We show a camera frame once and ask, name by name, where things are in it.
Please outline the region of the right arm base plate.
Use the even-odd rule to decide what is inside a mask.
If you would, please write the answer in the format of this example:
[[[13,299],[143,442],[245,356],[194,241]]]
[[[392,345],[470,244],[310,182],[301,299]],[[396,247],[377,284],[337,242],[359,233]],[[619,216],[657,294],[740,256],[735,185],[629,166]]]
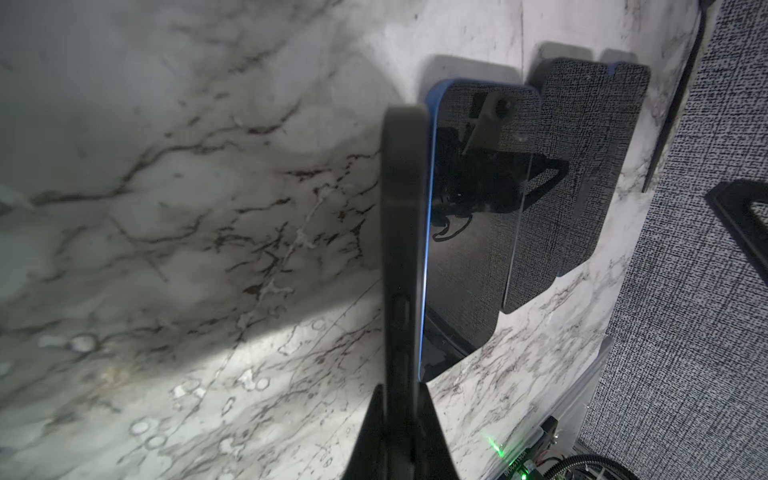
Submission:
[[[493,479],[542,479],[548,468],[574,454],[577,430],[548,416],[512,450]]]

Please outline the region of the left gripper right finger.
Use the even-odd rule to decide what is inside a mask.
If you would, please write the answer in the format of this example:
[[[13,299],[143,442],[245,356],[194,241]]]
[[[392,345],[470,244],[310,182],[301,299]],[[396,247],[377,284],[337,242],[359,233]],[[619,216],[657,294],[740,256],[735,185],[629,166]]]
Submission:
[[[416,478],[458,480],[429,389],[424,383],[419,384],[416,421]]]

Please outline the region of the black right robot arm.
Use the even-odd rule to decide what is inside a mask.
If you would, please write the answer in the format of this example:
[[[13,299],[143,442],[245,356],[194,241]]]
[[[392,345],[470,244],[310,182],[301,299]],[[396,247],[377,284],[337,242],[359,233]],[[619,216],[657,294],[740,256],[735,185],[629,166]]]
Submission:
[[[704,196],[764,283],[767,283],[767,224],[753,206],[767,203],[767,183],[737,179],[723,181]]]

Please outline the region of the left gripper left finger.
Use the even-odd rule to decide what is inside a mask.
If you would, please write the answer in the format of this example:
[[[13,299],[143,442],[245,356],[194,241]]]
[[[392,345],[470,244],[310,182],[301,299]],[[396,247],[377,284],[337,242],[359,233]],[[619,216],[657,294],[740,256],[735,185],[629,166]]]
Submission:
[[[384,387],[373,390],[361,430],[342,480],[381,480],[384,478]]]

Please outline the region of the phone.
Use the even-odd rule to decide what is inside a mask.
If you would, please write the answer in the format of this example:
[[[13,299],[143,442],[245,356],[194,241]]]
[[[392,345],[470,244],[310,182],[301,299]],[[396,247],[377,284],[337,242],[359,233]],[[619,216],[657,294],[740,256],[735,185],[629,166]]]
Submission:
[[[536,89],[453,79],[428,93],[432,187],[422,381],[485,345],[507,288],[540,116]]]
[[[601,64],[594,75],[573,159],[576,191],[557,275],[594,253],[639,119],[651,77],[645,65]]]
[[[590,151],[605,63],[555,58],[536,70],[541,110],[501,311],[510,314],[592,255],[596,222],[584,220],[596,183]]]
[[[381,138],[386,479],[412,479],[416,465],[429,159],[427,108],[388,109]]]

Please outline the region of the black spoon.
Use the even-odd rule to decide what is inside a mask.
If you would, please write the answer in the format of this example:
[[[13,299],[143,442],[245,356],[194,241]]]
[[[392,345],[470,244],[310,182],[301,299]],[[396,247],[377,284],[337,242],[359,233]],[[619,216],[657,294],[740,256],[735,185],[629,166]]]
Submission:
[[[648,165],[648,169],[646,171],[646,176],[642,185],[642,190],[641,190],[642,193],[648,192],[651,187],[655,172],[661,162],[665,147],[671,137],[671,132],[674,127],[675,121],[682,108],[683,100],[685,98],[685,92],[686,92],[686,89],[688,88],[688,84],[690,83],[691,77],[694,73],[694,67],[696,66],[696,61],[699,55],[699,51],[701,49],[704,36],[706,33],[706,28],[708,23],[708,11],[714,3],[715,3],[715,0],[699,0],[698,1],[699,22],[698,22],[696,36],[694,38],[694,42],[692,44],[692,47],[691,47],[689,56],[687,58],[687,61],[685,63],[685,66],[683,68],[683,71],[681,73],[680,79],[678,81],[676,90],[672,97],[672,101],[667,111],[662,128],[659,132],[659,136],[657,138],[657,141],[651,156],[651,160]]]

